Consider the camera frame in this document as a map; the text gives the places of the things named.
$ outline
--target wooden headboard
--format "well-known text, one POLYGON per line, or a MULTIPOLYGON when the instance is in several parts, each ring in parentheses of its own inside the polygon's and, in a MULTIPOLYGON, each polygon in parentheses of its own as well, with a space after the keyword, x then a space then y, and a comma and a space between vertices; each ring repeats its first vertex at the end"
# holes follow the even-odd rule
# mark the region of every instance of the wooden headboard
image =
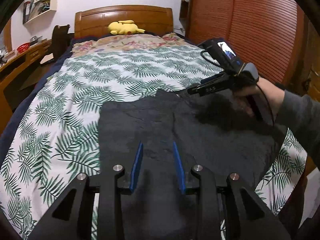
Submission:
POLYGON ((172 9, 148 5, 117 5, 77 12, 75 38, 109 33, 111 22, 133 20, 140 28, 158 35, 173 31, 172 9))

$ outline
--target human hand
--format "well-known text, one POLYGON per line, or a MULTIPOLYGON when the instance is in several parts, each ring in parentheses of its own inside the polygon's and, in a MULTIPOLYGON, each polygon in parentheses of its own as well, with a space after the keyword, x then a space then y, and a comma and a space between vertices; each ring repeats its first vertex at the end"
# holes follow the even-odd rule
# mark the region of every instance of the human hand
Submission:
MULTIPOLYGON (((266 95, 269 101, 273 116, 276 116, 284 100, 284 91, 276 87, 270 81, 261 77, 259 78, 257 85, 261 88, 261 90, 266 95)), ((265 97, 263 96, 263 93, 261 92, 258 86, 245 87, 233 92, 235 100, 238 102, 239 106, 244 111, 246 111, 247 114, 249 114, 250 116, 254 116, 254 114, 250 105, 248 104, 248 101, 245 99, 246 96, 259 95, 264 102, 266 101, 265 97)))

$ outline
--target wardrobe door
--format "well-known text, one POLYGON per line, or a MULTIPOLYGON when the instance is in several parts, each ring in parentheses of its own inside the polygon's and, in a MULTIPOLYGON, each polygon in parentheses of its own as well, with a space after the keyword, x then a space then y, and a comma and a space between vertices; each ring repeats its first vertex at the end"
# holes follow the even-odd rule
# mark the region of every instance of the wardrobe door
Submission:
POLYGON ((233 0, 191 0, 186 36, 194 43, 213 37, 226 38, 233 0))
POLYGON ((294 0, 234 0, 228 40, 246 62, 274 82, 283 82, 297 27, 294 0))

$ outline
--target cable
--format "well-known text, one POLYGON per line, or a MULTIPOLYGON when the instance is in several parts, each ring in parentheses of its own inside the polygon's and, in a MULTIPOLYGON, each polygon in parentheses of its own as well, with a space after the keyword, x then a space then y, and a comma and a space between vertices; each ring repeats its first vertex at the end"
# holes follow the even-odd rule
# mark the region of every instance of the cable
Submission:
POLYGON ((271 118, 272 118, 272 126, 275 126, 275 118, 274 118, 274 116, 273 116, 273 113, 272 113, 272 109, 271 109, 271 106, 270 106, 269 100, 268 100, 268 98, 267 98, 266 94, 263 92, 263 90, 261 89, 261 87, 259 87, 259 85, 258 85, 258 84, 257 84, 257 87, 260 89, 260 91, 262 92, 262 94, 263 94, 264 98, 265 98, 265 99, 266 99, 266 101, 267 101, 268 109, 269 109, 269 111, 270 111, 271 118))
MULTIPOLYGON (((267 101, 267 105, 268 105, 268 108, 269 108, 269 111, 270 111, 270 114, 271 114, 271 118, 272 118, 272 127, 274 127, 274 126, 275 126, 275 119, 274 119, 274 116, 273 116, 273 113, 272 113, 272 109, 271 109, 269 100, 268 100, 266 94, 263 92, 263 90, 261 89, 261 87, 259 87, 258 84, 257 84, 257 87, 260 89, 261 93, 263 94, 264 98, 265 98, 266 101, 267 101)), ((275 184, 274 184, 274 181, 273 181, 271 184, 272 184, 273 197, 275 197, 275 196, 276 196, 276 192, 275 192, 275 184)))
POLYGON ((205 52, 207 52, 207 51, 206 51, 206 50, 203 50, 203 51, 200 52, 201 57, 203 57, 205 61, 207 61, 207 62, 209 62, 209 63, 211 63, 211 64, 213 64, 213 65, 215 65, 215 66, 217 66, 217 67, 221 67, 221 66, 218 65, 217 63, 214 63, 213 61, 207 59, 207 57, 205 57, 205 56, 203 55, 205 52))

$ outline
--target pikachu plush toy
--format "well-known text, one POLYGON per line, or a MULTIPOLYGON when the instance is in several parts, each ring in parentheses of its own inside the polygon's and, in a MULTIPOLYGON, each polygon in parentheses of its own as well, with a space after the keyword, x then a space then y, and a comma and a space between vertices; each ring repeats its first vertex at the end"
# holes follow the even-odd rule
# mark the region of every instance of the pikachu plush toy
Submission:
POLYGON ((139 29, 134 21, 118 21, 109 24, 108 29, 113 35, 144 33, 145 30, 139 29))

